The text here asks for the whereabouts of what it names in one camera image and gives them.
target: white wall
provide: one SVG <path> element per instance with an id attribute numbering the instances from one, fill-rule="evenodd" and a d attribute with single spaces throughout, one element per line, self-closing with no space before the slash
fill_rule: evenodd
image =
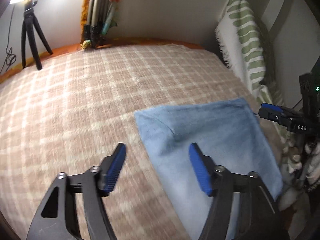
<path id="1" fill-rule="evenodd" d="M 262 15 L 268 0 L 248 0 Z M 83 0 L 38 0 L 35 14 L 52 49 L 80 41 Z M 186 41 L 218 52 L 214 30 L 227 0 L 123 0 L 117 11 L 118 27 L 109 37 L 151 37 Z M 0 63 L 5 47 L 12 5 L 0 18 Z M 20 40 L 23 5 L 17 4 L 12 21 L 10 46 L 21 62 Z M 45 51 L 35 34 L 38 51 Z M 31 57 L 29 47 L 27 57 Z"/>
<path id="2" fill-rule="evenodd" d="M 264 22 L 268 31 L 271 30 L 273 25 L 275 24 L 281 9 L 284 7 L 285 0 L 270 0 L 261 20 Z"/>
<path id="3" fill-rule="evenodd" d="M 268 0 L 248 0 L 259 15 Z M 227 0 L 123 0 L 109 37 L 155 37 L 212 45 Z"/>
<path id="4" fill-rule="evenodd" d="M 320 55 L 320 26 L 304 0 L 293 0 L 274 39 L 276 77 L 288 107 L 300 99 L 299 75 L 310 72 Z"/>
<path id="5" fill-rule="evenodd" d="M 41 29 L 52 49 L 80 42 L 80 17 L 83 0 L 38 0 L 34 7 L 35 15 Z M 13 4 L 10 4 L 0 18 L 0 68 L 5 60 L 8 29 Z M 10 31 L 10 43 L 13 53 L 17 56 L 14 65 L 21 62 L 21 27 L 24 7 L 22 3 L 15 6 Z M 36 44 L 39 52 L 45 48 L 35 31 Z M 26 58 L 31 57 L 31 50 L 26 40 Z"/>

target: orange fabric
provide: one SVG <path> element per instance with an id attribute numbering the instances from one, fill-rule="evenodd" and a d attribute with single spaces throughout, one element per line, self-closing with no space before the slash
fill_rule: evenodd
<path id="1" fill-rule="evenodd" d="M 68 46 L 63 46 L 61 48 L 53 49 L 52 55 L 50 55 L 46 51 L 46 52 L 41 53 L 39 56 L 40 56 L 41 60 L 45 60 L 48 58 L 60 56 L 60 55 L 67 54 L 67 53 L 74 52 L 74 51 L 78 51 L 78 50 L 81 50 L 81 45 L 80 44 L 73 44 L 73 45 L 68 45 Z M 26 59 L 26 66 L 27 67 L 32 65 L 33 63 L 34 63 L 34 60 L 32 57 Z M 6 73 L 4 73 L 3 75 L 0 75 L 0 84 L 3 81 L 5 81 L 6 79 L 15 75 L 16 73 L 19 73 L 21 70 L 22 70 L 22 63 L 19 63 L 16 66 L 14 66 L 13 68 L 9 69 Z"/>
<path id="2" fill-rule="evenodd" d="M 110 48 L 110 47 L 118 47 L 118 46 L 130 46 L 130 45 L 166 45 L 166 44 L 178 44 L 184 45 L 189 49 L 203 49 L 200 45 L 183 42 L 183 41 L 172 41 L 172 40 L 162 40 L 162 39 L 154 39 L 154 38 L 113 38 L 113 39 L 106 39 L 106 45 L 99 46 L 98 49 L 103 48 Z M 53 54 L 50 55 L 48 52 L 43 52 L 40 54 L 40 59 L 46 60 L 48 58 L 60 56 L 63 54 L 76 52 L 81 50 L 81 44 L 73 44 L 63 46 L 61 48 L 53 49 Z M 30 66 L 34 63 L 32 57 L 26 60 L 26 66 Z M 19 63 L 13 68 L 9 69 L 3 75 L 0 75 L 0 84 L 7 80 L 8 78 L 12 77 L 16 73 L 19 73 L 22 70 L 22 64 Z"/>
<path id="3" fill-rule="evenodd" d="M 88 7 L 89 7 L 89 1 L 90 0 L 83 0 L 82 3 L 82 13 L 81 13 L 81 44 L 84 42 L 83 39 L 83 27 L 87 24 L 87 15 L 88 15 Z"/>

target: blue gripper pad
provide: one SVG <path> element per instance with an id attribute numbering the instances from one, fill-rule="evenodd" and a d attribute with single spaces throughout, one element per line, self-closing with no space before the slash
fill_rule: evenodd
<path id="1" fill-rule="evenodd" d="M 268 104 L 268 103 L 262 103 L 261 104 L 261 108 L 268 108 L 268 109 L 271 109 L 271 110 L 274 110 L 274 111 L 277 111 L 277 112 L 280 112 L 280 113 L 283 112 L 283 110 L 279 106 L 271 105 L 271 104 Z"/>
<path id="2" fill-rule="evenodd" d="M 213 191 L 211 176 L 215 166 L 213 160 L 203 155 L 196 143 L 192 143 L 189 147 L 189 158 L 201 190 L 204 191 L 206 195 L 211 196 Z"/>
<path id="3" fill-rule="evenodd" d="M 114 153 L 103 159 L 100 168 L 102 190 L 107 194 L 111 193 L 115 188 L 121 168 L 126 156 L 125 145 L 119 143 Z"/>

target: tripod leg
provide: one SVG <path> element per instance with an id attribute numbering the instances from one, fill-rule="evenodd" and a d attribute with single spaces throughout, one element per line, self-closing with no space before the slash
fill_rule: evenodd
<path id="1" fill-rule="evenodd" d="M 21 58 L 22 58 L 22 68 L 26 67 L 26 24 L 23 21 L 22 23 L 22 31 L 21 31 Z"/>
<path id="2" fill-rule="evenodd" d="M 34 24 L 34 26 L 35 26 L 35 28 L 36 28 L 36 31 L 37 31 L 37 33 L 38 33 L 38 35 L 39 35 L 39 37 L 40 37 L 43 45 L 45 46 L 45 48 L 47 49 L 47 51 L 48 51 L 50 54 L 53 54 L 53 52 L 52 52 L 52 50 L 51 50 L 51 48 L 50 48 L 47 40 L 46 40 L 45 37 L 44 37 L 44 34 L 43 34 L 42 30 L 41 30 L 40 24 L 39 24 L 36 16 L 33 16 L 33 24 Z"/>
<path id="3" fill-rule="evenodd" d="M 26 23 L 28 40 L 29 40 L 32 56 L 33 56 L 33 58 L 34 58 L 34 60 L 36 62 L 37 69 L 41 70 L 42 69 L 42 65 L 41 65 L 39 54 L 38 54 L 38 49 L 37 49 L 36 40 L 35 40 L 35 34 L 33 32 L 33 20 L 32 20 L 32 17 L 26 18 L 25 19 L 25 23 Z"/>

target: tripod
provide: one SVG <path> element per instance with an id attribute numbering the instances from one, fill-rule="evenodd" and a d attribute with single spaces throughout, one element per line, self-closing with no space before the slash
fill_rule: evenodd
<path id="1" fill-rule="evenodd" d="M 21 33 L 21 57 L 22 57 L 22 68 L 26 67 L 26 34 L 28 34 L 28 40 L 31 48 L 32 56 L 36 62 L 36 66 L 38 70 L 42 69 L 40 57 L 38 54 L 37 46 L 36 46 L 36 40 L 35 40 L 35 34 L 33 32 L 33 25 L 36 28 L 36 31 L 44 44 L 45 48 L 50 54 L 53 54 L 47 40 L 44 37 L 44 34 L 41 30 L 41 27 L 39 25 L 39 22 L 33 13 L 33 7 L 37 4 L 37 1 L 32 2 L 31 0 L 28 1 L 25 4 L 25 11 L 23 14 L 24 20 L 22 24 L 22 33 Z"/>

